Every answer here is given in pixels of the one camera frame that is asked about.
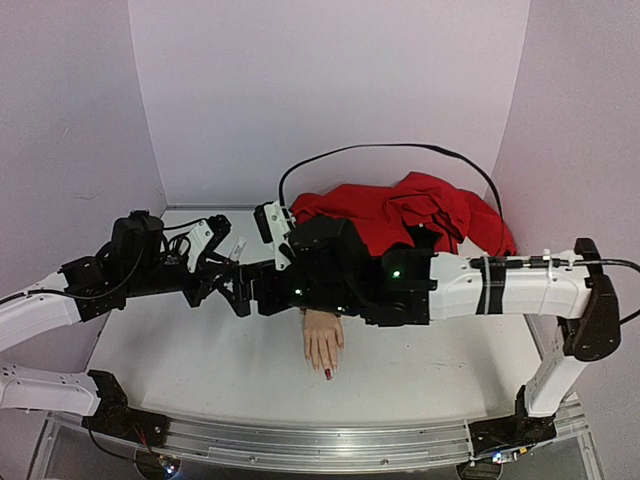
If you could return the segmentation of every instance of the white table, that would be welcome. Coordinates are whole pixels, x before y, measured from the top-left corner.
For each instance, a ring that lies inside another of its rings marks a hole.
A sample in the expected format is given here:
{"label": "white table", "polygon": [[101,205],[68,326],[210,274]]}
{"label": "white table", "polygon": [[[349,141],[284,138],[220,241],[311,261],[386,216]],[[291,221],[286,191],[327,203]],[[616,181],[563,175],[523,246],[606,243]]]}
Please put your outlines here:
{"label": "white table", "polygon": [[[219,252],[243,236],[244,263],[270,257],[252,212],[170,210],[164,220],[174,225],[217,213],[233,224]],[[328,382],[305,364],[295,309],[236,318],[217,293],[198,309],[180,293],[132,299],[111,314],[90,368],[113,372],[132,406],[167,414],[370,426],[508,415],[540,363],[520,315],[386,329],[345,318],[343,325],[346,350]]]}

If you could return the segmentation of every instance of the red blanket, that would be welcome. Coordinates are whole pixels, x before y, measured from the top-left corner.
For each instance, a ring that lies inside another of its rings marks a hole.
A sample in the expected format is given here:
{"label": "red blanket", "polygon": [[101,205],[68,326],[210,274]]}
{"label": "red blanket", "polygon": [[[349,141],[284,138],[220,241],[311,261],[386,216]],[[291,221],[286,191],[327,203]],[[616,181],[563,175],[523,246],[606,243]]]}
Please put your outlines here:
{"label": "red blanket", "polygon": [[340,185],[326,195],[305,193],[292,210],[299,223],[316,215],[353,220],[373,256],[395,243],[414,246],[403,222],[441,233],[436,251],[458,253],[469,237],[490,255],[516,252],[511,232],[505,225],[502,238],[500,216],[478,195],[424,173],[412,172],[395,187]]}

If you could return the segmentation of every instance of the finger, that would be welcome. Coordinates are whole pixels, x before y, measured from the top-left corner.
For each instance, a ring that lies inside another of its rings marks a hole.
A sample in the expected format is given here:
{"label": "finger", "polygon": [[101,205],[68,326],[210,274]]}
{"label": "finger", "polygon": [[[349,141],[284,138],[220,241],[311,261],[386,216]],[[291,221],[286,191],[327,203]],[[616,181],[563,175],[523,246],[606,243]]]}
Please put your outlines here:
{"label": "finger", "polygon": [[304,359],[309,363],[311,360],[311,332],[304,331]]}
{"label": "finger", "polygon": [[331,367],[334,372],[338,371],[338,346],[336,345],[336,336],[329,334],[327,338],[327,345],[329,346],[329,358],[331,360]]}
{"label": "finger", "polygon": [[344,331],[342,330],[342,323],[340,319],[336,320],[336,339],[338,340],[338,347],[340,350],[344,350]]}
{"label": "finger", "polygon": [[329,347],[327,346],[327,338],[329,334],[326,333],[323,338],[318,339],[320,343],[320,360],[322,360],[322,369],[331,370],[331,358],[329,357]]}
{"label": "finger", "polygon": [[311,334],[311,363],[316,372],[320,368],[320,353],[318,350],[318,334],[314,332]]}

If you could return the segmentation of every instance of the red fabric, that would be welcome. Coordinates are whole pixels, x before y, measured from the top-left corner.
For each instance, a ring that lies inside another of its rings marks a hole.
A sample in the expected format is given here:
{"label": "red fabric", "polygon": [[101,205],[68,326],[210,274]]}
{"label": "red fabric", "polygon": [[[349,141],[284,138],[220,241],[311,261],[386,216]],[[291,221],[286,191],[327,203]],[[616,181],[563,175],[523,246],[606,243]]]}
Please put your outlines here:
{"label": "red fabric", "polygon": [[353,220],[373,256],[395,243],[414,246],[403,221],[441,233],[436,243],[439,252],[458,253],[458,244],[466,237],[490,255],[516,252],[506,225],[500,248],[500,216],[478,195],[424,173],[412,172],[395,187],[340,185],[326,195],[305,193],[292,210],[299,223],[316,215]]}

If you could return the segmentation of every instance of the fold in red cloth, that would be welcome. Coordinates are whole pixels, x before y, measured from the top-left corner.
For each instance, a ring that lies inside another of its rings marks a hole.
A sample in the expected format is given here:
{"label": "fold in red cloth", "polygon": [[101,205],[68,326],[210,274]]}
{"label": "fold in red cloth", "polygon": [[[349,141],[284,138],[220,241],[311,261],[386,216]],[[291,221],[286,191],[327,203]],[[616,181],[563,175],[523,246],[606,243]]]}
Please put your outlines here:
{"label": "fold in red cloth", "polygon": [[484,200],[424,173],[412,172],[395,187],[340,185],[326,195],[305,193],[292,210],[299,223],[316,215],[353,220],[373,256],[396,243],[414,246],[403,222],[442,234],[439,252],[458,253],[469,237],[490,255],[516,253],[511,232],[505,225],[503,238],[500,216]]}

